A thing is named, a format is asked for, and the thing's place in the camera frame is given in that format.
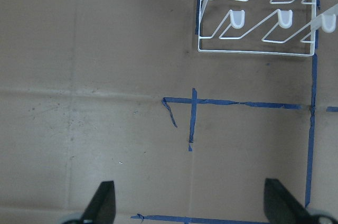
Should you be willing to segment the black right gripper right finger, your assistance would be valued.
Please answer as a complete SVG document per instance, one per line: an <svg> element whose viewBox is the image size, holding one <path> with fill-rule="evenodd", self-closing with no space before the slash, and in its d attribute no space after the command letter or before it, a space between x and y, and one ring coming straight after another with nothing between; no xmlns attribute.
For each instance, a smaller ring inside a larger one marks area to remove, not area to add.
<svg viewBox="0 0 338 224"><path fill-rule="evenodd" d="M264 214L269 223L315 223L278 179L265 179Z"/></svg>

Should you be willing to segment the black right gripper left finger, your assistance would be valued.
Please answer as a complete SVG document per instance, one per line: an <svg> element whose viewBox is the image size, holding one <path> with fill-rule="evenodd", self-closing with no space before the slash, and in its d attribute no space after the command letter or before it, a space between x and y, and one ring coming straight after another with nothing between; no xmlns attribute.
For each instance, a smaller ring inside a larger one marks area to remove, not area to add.
<svg viewBox="0 0 338 224"><path fill-rule="evenodd" d="M114 181L101 182L83 213L83 223L114 223L115 216Z"/></svg>

